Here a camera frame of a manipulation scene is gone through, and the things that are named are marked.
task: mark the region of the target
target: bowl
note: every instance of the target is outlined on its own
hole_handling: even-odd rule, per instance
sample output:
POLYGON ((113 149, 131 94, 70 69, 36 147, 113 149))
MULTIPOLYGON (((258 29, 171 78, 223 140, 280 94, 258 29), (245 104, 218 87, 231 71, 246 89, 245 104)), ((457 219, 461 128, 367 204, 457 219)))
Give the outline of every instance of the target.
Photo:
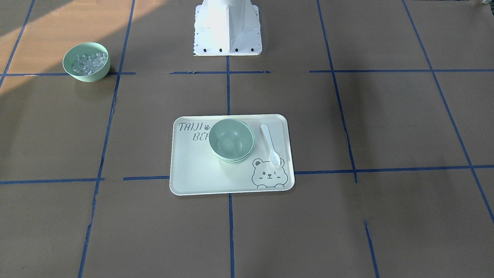
POLYGON ((226 163, 240 163, 254 150, 254 131, 248 124, 237 119, 216 122, 208 137, 214 155, 226 163))
POLYGON ((108 72, 110 71, 110 57, 108 56, 108 50, 106 48, 98 43, 83 43, 80 45, 76 45, 73 48, 71 48, 63 57, 63 69, 73 76, 75 79, 84 81, 84 82, 95 82, 103 77, 105 77, 108 72), (94 53, 99 53, 102 52, 106 54, 107 56, 107 61, 103 65, 103 67, 91 74, 88 75, 81 75, 77 72, 74 71, 73 67, 74 64, 77 63, 77 55, 92 55, 94 53))

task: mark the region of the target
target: rectangular tray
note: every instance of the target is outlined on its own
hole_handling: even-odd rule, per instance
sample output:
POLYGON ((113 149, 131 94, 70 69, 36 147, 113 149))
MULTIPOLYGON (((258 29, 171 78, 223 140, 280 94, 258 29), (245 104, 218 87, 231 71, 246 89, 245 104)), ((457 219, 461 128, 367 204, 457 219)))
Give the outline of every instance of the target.
POLYGON ((279 114, 180 117, 173 123, 171 146, 170 190, 176 195, 284 191, 295 184, 288 123, 279 114), (209 146, 209 130, 226 118, 244 121, 254 131, 254 150, 240 164, 219 161, 209 146), (269 126, 282 159, 279 168, 269 162, 261 124, 269 126))

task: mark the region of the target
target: spoon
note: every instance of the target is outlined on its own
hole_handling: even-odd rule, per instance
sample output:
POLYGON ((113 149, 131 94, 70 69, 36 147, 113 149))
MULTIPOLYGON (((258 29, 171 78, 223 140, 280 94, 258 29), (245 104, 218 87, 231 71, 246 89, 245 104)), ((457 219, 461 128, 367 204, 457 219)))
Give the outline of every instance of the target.
POLYGON ((281 158, 280 155, 275 151, 275 148, 273 146, 273 141, 271 140, 271 133, 269 133, 268 125, 262 124, 261 130, 262 130, 262 134, 264 135, 264 138, 266 139, 266 142, 268 142, 268 146, 270 150, 269 160, 271 161, 271 164, 273 164, 274 167, 279 167, 281 165, 281 158))

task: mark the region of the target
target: blue tape line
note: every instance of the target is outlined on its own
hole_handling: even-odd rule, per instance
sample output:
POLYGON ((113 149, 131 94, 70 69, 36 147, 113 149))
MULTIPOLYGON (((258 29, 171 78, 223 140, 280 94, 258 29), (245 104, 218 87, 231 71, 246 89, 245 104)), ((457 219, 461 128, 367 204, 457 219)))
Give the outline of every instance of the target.
POLYGON ((475 169, 486 169, 486 168, 494 168, 494 165, 473 165, 475 169))
MULTIPOLYGON (((494 165, 473 165, 475 169, 491 169, 494 165)), ((403 167, 403 168, 375 168, 375 169, 355 169, 357 173, 381 173, 381 172, 413 172, 413 171, 438 171, 438 170, 461 170, 470 169, 470 166, 434 166, 434 167, 403 167)), ((295 171, 295 175, 322 175, 322 174, 349 174, 353 173, 352 169, 346 170, 315 170, 315 171, 295 171)), ((124 177, 124 181, 139 181, 139 180, 168 180, 170 176, 139 176, 139 177, 124 177)))
POLYGON ((258 71, 231 71, 230 74, 263 74, 263 73, 271 73, 269 70, 258 70, 258 71))
POLYGON ((343 174, 353 173, 353 170, 296 171, 294 173, 295 175, 343 174))
POLYGON ((228 211, 230 219, 230 277, 235 277, 235 253, 233 248, 233 204, 232 194, 228 194, 228 211))
POLYGON ((3 84, 3 81, 7 75, 8 68, 10 67, 10 64, 12 63, 12 59, 14 58, 15 51, 17 50, 17 46, 19 45, 19 42, 21 41, 22 34, 24 33, 24 29, 26 28, 26 25, 28 25, 29 17, 31 17, 31 12, 33 11, 33 6, 34 6, 34 1, 31 1, 31 5, 29 6, 28 14, 26 15, 26 19, 24 20, 24 23, 22 24, 21 31, 19 32, 19 36, 17 37, 17 40, 15 41, 14 48, 12 49, 12 52, 10 53, 10 57, 8 58, 7 65, 5 66, 5 69, 3 71, 3 74, 0 78, 0 88, 3 84))
MULTIPOLYGON (((359 72, 494 72, 494 69, 381 69, 381 70, 334 70, 335 73, 359 72)), ((330 73, 331 70, 310 70, 309 73, 330 73)))
POLYGON ((375 172, 437 171, 437 170, 454 170, 454 169, 470 169, 470 166, 438 166, 438 167, 357 169, 357 172, 358 173, 375 173, 375 172))
POLYGON ((226 56, 226 104, 227 115, 230 115, 230 56, 226 56))
POLYGON ((57 179, 57 180, 25 180, 25 181, 0 181, 0 185, 22 185, 22 184, 56 184, 56 183, 75 183, 75 182, 95 182, 98 178, 90 179, 57 179))
POLYGON ((372 257, 372 264, 374 265, 375 278, 379 278, 379 270, 377 269, 377 260, 375 259, 374 245, 372 244, 371 233, 369 232, 369 223, 366 217, 366 233, 367 241, 369 242, 370 256, 372 257))
POLYGON ((468 166, 470 167, 470 171, 473 174, 473 177, 475 179, 475 182, 477 183, 477 187, 480 191, 480 194, 484 200, 484 203, 487 207, 487 211, 489 212, 489 215, 491 217, 491 220, 494 224, 494 214, 492 212, 491 206, 489 205, 489 202, 487 201, 487 198, 484 194, 484 190, 482 189, 482 186, 480 185, 479 179, 477 178, 477 174, 475 173, 475 169, 472 165, 472 162, 470 160, 470 157, 468 156, 468 152, 466 151, 465 145, 463 144, 463 140, 461 139, 460 132, 458 131, 458 127, 456 126, 456 123, 454 122, 453 115, 450 111, 450 108, 448 106, 448 103, 446 102, 446 98, 444 97, 443 90, 441 89, 441 86, 439 85, 439 81, 436 77, 436 74, 432 68, 431 61, 429 59, 429 56, 427 55, 427 52, 425 51, 424 44, 422 43, 422 39, 420 39, 420 36, 418 34, 417 28, 415 27, 415 23, 413 22, 412 15, 410 14, 410 11, 408 10, 407 4, 405 3, 405 0, 402 0, 403 6, 405 7, 405 10, 407 11, 408 18, 410 19, 410 22, 412 24, 413 30, 415 31, 415 35, 417 36, 418 42, 420 43, 420 47, 422 48, 422 51, 424 52, 425 59, 427 60, 427 63, 429 64, 429 68, 432 71, 432 76, 434 77, 434 81, 436 82, 437 89, 439 90, 439 94, 441 95, 441 98, 443 100, 444 106, 446 108, 446 111, 448 112, 448 116, 450 117, 451 123, 454 127, 454 131, 456 132, 456 136, 458 137, 458 140, 460 141, 461 148, 463 149, 463 153, 465 154, 466 160, 468 162, 468 166))
MULTIPOLYGON (((335 73, 360 73, 360 72, 430 72, 428 69, 382 69, 382 70, 333 70, 335 73)), ((309 73, 330 73, 331 70, 310 70, 309 73)))
POLYGON ((168 180, 170 176, 143 176, 143 177, 124 177, 124 181, 141 181, 141 180, 168 180))
POLYGON ((343 114, 343 106, 341 105, 341 99, 338 91, 338 84, 336 82, 336 74, 334 73, 333 60, 331 59, 331 51, 329 50, 328 37, 326 36, 326 28, 324 27, 323 14, 321 13, 321 5, 319 0, 317 1, 317 9, 319 12, 319 19, 321 21, 321 27, 323 29, 324 42, 326 43, 326 51, 328 52, 329 66, 331 67, 331 75, 333 76, 334 90, 336 92, 336 98, 338 99, 338 106, 341 114, 341 121, 343 123, 343 129, 345 130, 346 142, 348 144, 348 153, 350 155, 350 162, 352 163, 353 175, 355 178, 355 183, 357 183, 357 172, 355 171, 355 162, 353 159, 352 146, 350 144, 350 137, 348 135, 348 130, 346 128, 345 115, 343 114))
POLYGON ((170 74, 264 74, 271 73, 269 70, 257 70, 257 71, 174 71, 170 74))
POLYGON ((434 72, 492 72, 494 69, 434 69, 434 72))
MULTIPOLYGON (((117 75, 118 72, 109 72, 108 75, 117 75)), ((122 72, 122 75, 135 75, 135 71, 122 72)), ((7 73, 6 76, 68 76, 66 72, 55 72, 55 73, 7 73)))
POLYGON ((84 241, 84 249, 82 251, 81 265, 79 267, 78 278, 82 278, 82 273, 84 271, 84 263, 86 261, 86 254, 87 254, 87 246, 89 244, 89 237, 91 235, 91 227, 92 227, 92 222, 94 219, 94 209, 96 208, 96 196, 98 195, 99 185, 100 185, 99 179, 101 178, 101 174, 103 172, 103 164, 105 162, 105 154, 106 154, 106 148, 108 145, 108 137, 110 137, 110 128, 111 128, 112 120, 113 120, 113 112, 115 111, 115 101, 117 99, 117 92, 119 89, 120 76, 122 74, 122 68, 124 65, 124 58, 125 58, 125 51, 127 48, 128 36, 130 33, 130 27, 132 24, 132 17, 134 15, 134 6, 135 6, 135 0, 132 0, 132 7, 130 8, 130 15, 129 15, 128 24, 127 24, 127 32, 125 34, 125 40, 123 42, 123 49, 122 49, 122 56, 120 58, 120 66, 119 66, 119 71, 118 71, 118 75, 117 75, 117 83, 115 84, 115 91, 113 92, 112 106, 110 108, 110 116, 108 118, 108 125, 106 127, 105 142, 103 143, 103 151, 101 152, 101 163, 99 165, 99 170, 98 170, 98 180, 96 181, 96 186, 94 187, 93 202, 92 202, 92 207, 91 207, 91 218, 89 221, 89 225, 87 226, 86 238, 84 241))
POLYGON ((226 74, 226 71, 174 71, 170 74, 226 74))

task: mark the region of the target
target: bear face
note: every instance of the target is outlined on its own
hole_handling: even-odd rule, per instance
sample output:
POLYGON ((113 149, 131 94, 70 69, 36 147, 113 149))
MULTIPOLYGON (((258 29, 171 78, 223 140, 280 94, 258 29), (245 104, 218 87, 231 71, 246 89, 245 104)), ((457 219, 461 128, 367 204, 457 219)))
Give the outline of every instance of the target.
POLYGON ((270 161, 262 161, 260 158, 254 159, 252 162, 254 166, 254 174, 252 175, 252 182, 259 188, 259 186, 265 186, 266 188, 285 187, 288 182, 288 175, 285 172, 285 161, 281 160, 279 167, 274 167, 270 161))

